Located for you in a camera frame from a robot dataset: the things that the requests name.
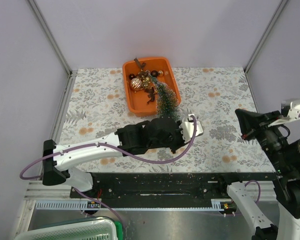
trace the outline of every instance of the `white plastic basket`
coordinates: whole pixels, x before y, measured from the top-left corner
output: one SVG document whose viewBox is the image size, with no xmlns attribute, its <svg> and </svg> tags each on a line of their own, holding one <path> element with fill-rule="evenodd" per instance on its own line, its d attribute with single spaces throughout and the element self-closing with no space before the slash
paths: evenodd
<svg viewBox="0 0 300 240">
<path fill-rule="evenodd" d="M 14 240 L 118 240 L 110 219 L 97 219 L 26 231 Z"/>
</svg>

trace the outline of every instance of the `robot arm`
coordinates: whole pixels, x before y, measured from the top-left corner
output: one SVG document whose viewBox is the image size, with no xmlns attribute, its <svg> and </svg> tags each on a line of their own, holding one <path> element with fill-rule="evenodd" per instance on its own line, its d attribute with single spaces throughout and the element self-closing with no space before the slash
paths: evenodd
<svg viewBox="0 0 300 240">
<path fill-rule="evenodd" d="M 242 138 L 247 141 L 257 139 L 276 170 L 277 180 L 273 184 L 280 209 L 278 232 L 251 198 L 245 196 L 242 183 L 230 182 L 228 195 L 242 211 L 252 233 L 255 232 L 252 240 L 300 240 L 300 139 L 288 144 L 290 131 L 283 125 L 300 119 L 300 99 L 282 102 L 281 113 L 261 114 L 242 109 L 235 113 Z M 283 136 L 279 127 L 285 128 L 288 136 Z"/>
<path fill-rule="evenodd" d="M 43 145 L 43 155 L 61 153 L 50 157 L 43 162 L 43 180 L 45 186 L 59 184 L 70 185 L 81 192 L 93 188 L 93 179 L 90 173 L 83 172 L 75 166 L 110 157 L 126 156 L 110 147 L 99 144 L 109 144 L 133 155 L 145 154 L 149 149 L 170 148 L 173 153 L 186 145 L 193 136 L 193 114 L 184 121 L 175 122 L 173 119 L 155 118 L 127 125 L 98 139 L 78 144 L 57 145 L 53 140 L 47 140 Z M 196 121 L 196 134 L 203 134 L 203 128 Z"/>
</svg>

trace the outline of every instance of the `green basket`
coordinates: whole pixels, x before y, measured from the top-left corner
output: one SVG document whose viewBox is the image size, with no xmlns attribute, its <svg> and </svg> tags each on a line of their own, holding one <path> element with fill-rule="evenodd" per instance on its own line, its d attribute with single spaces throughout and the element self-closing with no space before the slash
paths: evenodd
<svg viewBox="0 0 300 240">
<path fill-rule="evenodd" d="M 63 221 L 23 232 L 15 240 L 123 240 L 123 226 L 108 217 Z"/>
</svg>

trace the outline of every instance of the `gold ornament ball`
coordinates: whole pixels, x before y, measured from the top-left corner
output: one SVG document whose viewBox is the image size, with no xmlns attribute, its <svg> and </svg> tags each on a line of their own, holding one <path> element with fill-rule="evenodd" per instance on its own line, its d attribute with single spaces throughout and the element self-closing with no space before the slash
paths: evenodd
<svg viewBox="0 0 300 240">
<path fill-rule="evenodd" d="M 130 88 L 133 91 L 139 91 L 143 88 L 143 82 L 141 79 L 135 77 L 130 81 Z"/>
</svg>

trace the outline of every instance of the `white wall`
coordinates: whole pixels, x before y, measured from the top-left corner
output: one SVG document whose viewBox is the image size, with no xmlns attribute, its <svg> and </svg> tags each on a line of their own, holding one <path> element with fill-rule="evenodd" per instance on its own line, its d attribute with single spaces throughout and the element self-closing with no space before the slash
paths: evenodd
<svg viewBox="0 0 300 240">
<path fill-rule="evenodd" d="M 245 66 L 280 0 L 37 0 L 72 69 Z"/>
<path fill-rule="evenodd" d="M 281 101 L 300 98 L 300 0 L 290 1 L 248 73 L 260 112 L 280 110 Z M 288 125 L 300 138 L 300 120 Z"/>
<path fill-rule="evenodd" d="M 25 0 L 0 0 L 0 240 L 9 239 L 67 77 Z M 38 174 L 38 168 L 29 175 Z"/>
</svg>

